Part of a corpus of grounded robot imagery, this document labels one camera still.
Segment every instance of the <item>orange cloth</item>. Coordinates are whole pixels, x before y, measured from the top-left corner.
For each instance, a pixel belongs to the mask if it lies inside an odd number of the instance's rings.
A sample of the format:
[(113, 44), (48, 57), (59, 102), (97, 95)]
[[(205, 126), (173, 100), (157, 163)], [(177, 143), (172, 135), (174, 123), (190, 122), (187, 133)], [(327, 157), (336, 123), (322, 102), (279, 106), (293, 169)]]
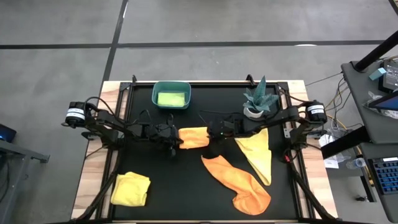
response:
[(251, 174), (233, 167), (222, 156), (201, 159), (214, 178), (237, 193), (232, 200), (236, 209), (248, 215), (258, 215), (266, 210), (271, 196)]
[(184, 141), (180, 144), (180, 149), (193, 149), (209, 145), (207, 127), (202, 128), (181, 128), (178, 136)]

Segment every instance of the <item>potted plant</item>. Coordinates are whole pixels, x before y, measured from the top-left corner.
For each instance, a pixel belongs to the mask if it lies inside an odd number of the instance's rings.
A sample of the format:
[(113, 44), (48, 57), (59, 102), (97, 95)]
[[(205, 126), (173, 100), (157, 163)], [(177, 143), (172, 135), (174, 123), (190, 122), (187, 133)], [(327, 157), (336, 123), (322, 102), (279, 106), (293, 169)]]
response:
[(259, 118), (265, 111), (270, 111), (269, 107), (275, 103), (278, 99), (278, 95), (268, 94), (266, 95), (266, 77), (264, 76), (260, 83), (254, 90), (254, 94), (247, 88), (246, 93), (243, 95), (248, 99), (243, 104), (243, 114), (248, 118)]

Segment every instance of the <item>keyboard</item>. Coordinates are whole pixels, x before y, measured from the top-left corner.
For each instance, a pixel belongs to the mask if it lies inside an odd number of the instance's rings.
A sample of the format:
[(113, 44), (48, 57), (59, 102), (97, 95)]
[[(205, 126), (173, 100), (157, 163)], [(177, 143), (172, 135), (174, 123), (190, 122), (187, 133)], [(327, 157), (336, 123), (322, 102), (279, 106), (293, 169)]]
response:
[(371, 159), (382, 194), (398, 194), (398, 157)]

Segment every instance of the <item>gray floor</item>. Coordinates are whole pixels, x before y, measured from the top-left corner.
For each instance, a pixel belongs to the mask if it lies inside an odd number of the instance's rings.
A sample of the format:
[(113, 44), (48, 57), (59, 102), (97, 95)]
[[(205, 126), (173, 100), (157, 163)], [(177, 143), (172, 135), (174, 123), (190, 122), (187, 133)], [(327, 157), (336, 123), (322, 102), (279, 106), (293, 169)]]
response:
[[(1, 44), (110, 43), (122, 0), (0, 1)], [(398, 29), (387, 0), (130, 0), (122, 42), (377, 40)], [(306, 83), (341, 71), (374, 45), (118, 49), (110, 80), (234, 80), (248, 73)], [(16, 144), (51, 154), (33, 162), (14, 223), (68, 220), (87, 142), (61, 127), (68, 103), (100, 91), (108, 49), (0, 50), (0, 123), (18, 131)], [(398, 54), (398, 48), (388, 55)], [(340, 76), (307, 88), (331, 100)], [(338, 114), (361, 122), (349, 98)], [(359, 178), (332, 178), (340, 218), (389, 223), (380, 203), (355, 202)]]

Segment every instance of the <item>teal bowl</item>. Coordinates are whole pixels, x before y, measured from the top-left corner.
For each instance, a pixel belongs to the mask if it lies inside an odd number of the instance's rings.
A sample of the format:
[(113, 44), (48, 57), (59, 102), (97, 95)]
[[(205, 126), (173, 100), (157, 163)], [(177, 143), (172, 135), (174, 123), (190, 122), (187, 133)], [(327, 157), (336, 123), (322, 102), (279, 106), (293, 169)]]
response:
[[(185, 103), (183, 106), (164, 106), (158, 105), (159, 93), (184, 93)], [(187, 82), (160, 81), (155, 83), (152, 90), (152, 102), (162, 109), (187, 109), (191, 100), (191, 85)]]

